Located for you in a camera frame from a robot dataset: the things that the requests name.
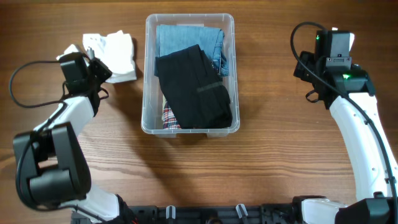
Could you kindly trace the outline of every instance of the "wooden surface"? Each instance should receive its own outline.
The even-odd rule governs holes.
[[[12,71],[53,60],[83,33],[123,30],[135,38],[138,80],[105,84],[110,97],[79,136],[93,183],[129,205],[257,205],[295,195],[355,201],[353,171],[337,125],[323,104],[304,95],[311,84],[293,77],[289,37],[316,21],[356,34],[351,56],[377,90],[391,148],[398,149],[398,16],[393,1],[175,1],[0,6],[0,223],[68,223],[70,211],[37,213],[16,195],[15,134],[44,121],[56,106],[25,110],[7,91]],[[160,139],[141,130],[145,19],[153,13],[230,13],[235,20],[241,127],[226,138],[192,134]],[[297,34],[297,51],[313,51],[315,29]],[[33,66],[15,80],[24,103],[58,99],[58,65]]]

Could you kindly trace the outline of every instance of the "blue jeans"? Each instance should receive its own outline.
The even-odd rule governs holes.
[[[156,57],[171,54],[198,44],[212,61],[213,68],[221,77],[228,76],[228,63],[221,49],[224,32],[219,28],[197,26],[156,27]]]

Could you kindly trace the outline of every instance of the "black garment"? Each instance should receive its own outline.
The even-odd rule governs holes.
[[[199,45],[157,57],[160,89],[181,128],[227,128],[228,91]]]

